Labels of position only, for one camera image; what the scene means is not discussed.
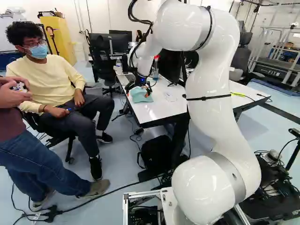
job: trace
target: white game controller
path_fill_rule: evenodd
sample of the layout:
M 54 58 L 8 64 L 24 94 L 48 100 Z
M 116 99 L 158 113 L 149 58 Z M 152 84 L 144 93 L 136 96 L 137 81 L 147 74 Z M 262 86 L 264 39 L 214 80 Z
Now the white game controller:
M 12 87 L 11 90 L 20 91 L 20 92 L 24 92 L 24 93 L 28 92 L 25 84 L 21 81 L 18 81 L 17 85 Z

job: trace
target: black backpack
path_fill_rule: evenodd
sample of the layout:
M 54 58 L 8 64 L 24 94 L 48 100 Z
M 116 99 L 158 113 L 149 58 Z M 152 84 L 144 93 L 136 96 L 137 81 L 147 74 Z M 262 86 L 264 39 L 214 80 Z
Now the black backpack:
M 146 168 L 140 166 L 140 156 Z M 146 141 L 142 145 L 141 152 L 137 153 L 137 163 L 142 169 L 148 169 L 154 173 L 162 173 L 171 168 L 171 156 L 171 139 L 167 135 L 162 135 Z

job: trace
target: face mask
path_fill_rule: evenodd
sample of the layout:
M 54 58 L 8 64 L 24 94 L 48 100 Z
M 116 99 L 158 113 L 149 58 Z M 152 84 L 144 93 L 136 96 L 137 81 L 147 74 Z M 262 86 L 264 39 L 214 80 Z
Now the face mask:
M 47 45 L 38 45 L 29 49 L 33 58 L 42 60 L 47 57 L 48 47 Z

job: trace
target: man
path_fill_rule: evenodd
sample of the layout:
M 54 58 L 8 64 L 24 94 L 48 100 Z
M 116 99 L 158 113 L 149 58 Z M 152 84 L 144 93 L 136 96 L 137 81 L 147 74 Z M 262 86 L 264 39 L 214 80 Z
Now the man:
M 84 95 L 84 78 L 62 57 L 47 55 L 41 29 L 32 22 L 13 22 L 6 30 L 7 38 L 25 54 L 7 66 L 6 76 L 29 80 L 32 101 L 19 105 L 21 111 L 39 114 L 39 123 L 65 132 L 75 132 L 90 157 L 94 180 L 102 178 L 97 139 L 111 143 L 105 133 L 114 109 L 109 97 Z M 97 130 L 93 118 L 100 116 Z
M 90 197 L 103 194 L 109 180 L 93 183 L 79 178 L 63 167 L 61 159 L 26 130 L 17 107 L 31 101 L 30 92 L 11 90 L 20 77 L 0 77 L 0 165 L 5 166 L 13 182 L 33 201 L 34 211 L 42 208 L 54 190 L 64 195 Z

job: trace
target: white desk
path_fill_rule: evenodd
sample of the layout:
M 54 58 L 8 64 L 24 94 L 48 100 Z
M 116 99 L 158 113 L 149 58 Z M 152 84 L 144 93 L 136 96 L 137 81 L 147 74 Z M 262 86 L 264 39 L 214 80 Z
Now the white desk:
M 124 74 L 117 75 L 117 78 L 124 89 L 126 84 L 128 84 L 128 79 Z M 148 81 L 150 81 L 151 85 L 155 83 L 152 78 L 148 78 Z M 167 87 L 168 84 L 170 84 L 170 82 L 163 76 L 160 76 L 157 84 L 152 87 L 153 102 L 134 103 L 132 97 L 130 95 L 127 96 L 130 107 L 132 108 L 139 125 L 142 127 L 145 124 L 148 124 L 145 127 L 150 127 L 151 125 L 149 123 L 187 112 L 187 101 L 182 97 L 182 95 L 185 94 L 185 89 L 180 85 Z M 265 97 L 270 97 L 270 95 L 266 93 L 233 81 L 229 81 L 229 87 L 231 92 L 238 92 L 239 94 L 249 96 L 254 100 L 252 101 L 247 97 L 233 95 L 232 108 L 236 113 L 241 113 L 242 111 L 262 104 L 267 100 Z

